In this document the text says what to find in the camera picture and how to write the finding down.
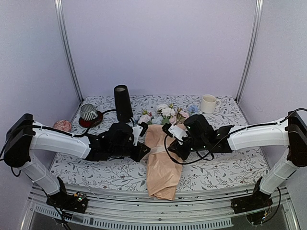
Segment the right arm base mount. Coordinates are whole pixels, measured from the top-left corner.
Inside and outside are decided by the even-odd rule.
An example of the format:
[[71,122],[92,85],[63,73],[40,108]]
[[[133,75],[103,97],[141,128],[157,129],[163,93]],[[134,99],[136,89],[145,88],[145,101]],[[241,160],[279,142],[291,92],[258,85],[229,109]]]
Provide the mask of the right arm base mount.
[[[260,191],[260,183],[262,177],[257,180],[253,193],[248,196],[234,198],[231,200],[231,208],[235,214],[254,211],[261,208],[268,208],[270,210],[273,204],[271,195],[267,195]],[[246,215],[248,222],[252,225],[259,225],[264,223],[268,211],[261,211]]]

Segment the peach paper flower bouquet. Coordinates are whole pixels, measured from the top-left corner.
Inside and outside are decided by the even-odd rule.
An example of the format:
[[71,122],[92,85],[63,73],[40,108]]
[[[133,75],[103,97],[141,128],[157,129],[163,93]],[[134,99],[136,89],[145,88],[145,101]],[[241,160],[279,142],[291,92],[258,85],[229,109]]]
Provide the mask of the peach paper flower bouquet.
[[181,108],[175,110],[173,105],[160,104],[156,107],[157,112],[152,115],[144,111],[139,123],[145,122],[149,125],[145,136],[145,145],[151,151],[144,158],[147,160],[146,185],[148,195],[163,200],[174,200],[177,185],[179,184],[182,165],[177,164],[171,158],[182,163],[182,159],[174,153],[167,154],[165,147],[168,147],[174,138],[168,138],[162,131],[162,123],[178,125],[183,128],[183,122],[189,118],[189,114]]

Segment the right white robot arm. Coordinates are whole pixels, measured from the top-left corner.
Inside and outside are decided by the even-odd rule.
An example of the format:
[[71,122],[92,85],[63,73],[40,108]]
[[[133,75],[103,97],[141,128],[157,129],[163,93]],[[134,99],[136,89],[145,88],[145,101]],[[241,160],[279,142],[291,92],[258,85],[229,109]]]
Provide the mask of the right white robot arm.
[[300,116],[302,111],[306,109],[295,109],[286,117],[271,122],[228,125],[218,129],[214,129],[205,116],[192,115],[183,128],[163,126],[163,131],[175,139],[166,151],[172,151],[184,160],[191,152],[203,150],[214,155],[259,147],[266,160],[272,153],[275,161],[271,163],[270,171],[260,179],[255,193],[248,199],[248,205],[258,209],[279,185],[307,165],[307,119]]

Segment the cream printed ribbon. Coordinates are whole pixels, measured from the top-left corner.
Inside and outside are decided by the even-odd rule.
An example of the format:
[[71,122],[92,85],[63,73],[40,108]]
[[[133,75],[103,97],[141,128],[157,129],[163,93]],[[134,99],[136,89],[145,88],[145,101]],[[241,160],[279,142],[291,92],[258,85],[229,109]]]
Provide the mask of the cream printed ribbon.
[[207,165],[209,163],[216,164],[220,162],[231,162],[231,161],[240,161],[242,156],[238,153],[229,156],[228,154],[214,154],[213,157],[206,157],[203,160],[198,158],[191,162],[183,162],[183,160],[176,154],[170,152],[171,157],[167,154],[164,147],[155,147],[152,148],[148,154],[147,165]]

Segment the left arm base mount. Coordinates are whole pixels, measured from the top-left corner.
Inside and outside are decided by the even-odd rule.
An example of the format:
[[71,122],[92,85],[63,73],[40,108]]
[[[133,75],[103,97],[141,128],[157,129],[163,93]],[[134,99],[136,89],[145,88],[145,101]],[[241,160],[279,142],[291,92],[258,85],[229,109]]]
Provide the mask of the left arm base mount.
[[59,177],[57,179],[59,181],[59,191],[54,195],[47,195],[46,204],[59,209],[84,214],[88,205],[86,194],[81,192],[73,195],[67,194],[64,182]]

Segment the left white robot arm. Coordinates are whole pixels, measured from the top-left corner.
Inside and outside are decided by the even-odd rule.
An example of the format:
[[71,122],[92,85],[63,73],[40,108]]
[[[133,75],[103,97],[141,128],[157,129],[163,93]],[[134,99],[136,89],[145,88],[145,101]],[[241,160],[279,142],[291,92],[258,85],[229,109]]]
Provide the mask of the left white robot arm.
[[106,161],[117,155],[128,156],[139,162],[150,152],[150,148],[139,142],[147,131],[147,124],[129,126],[113,123],[108,131],[94,135],[88,131],[73,134],[61,131],[33,120],[24,114],[7,132],[5,144],[0,152],[11,168],[25,173],[38,184],[61,208],[71,204],[71,197],[33,154],[34,150],[60,152],[86,161]]

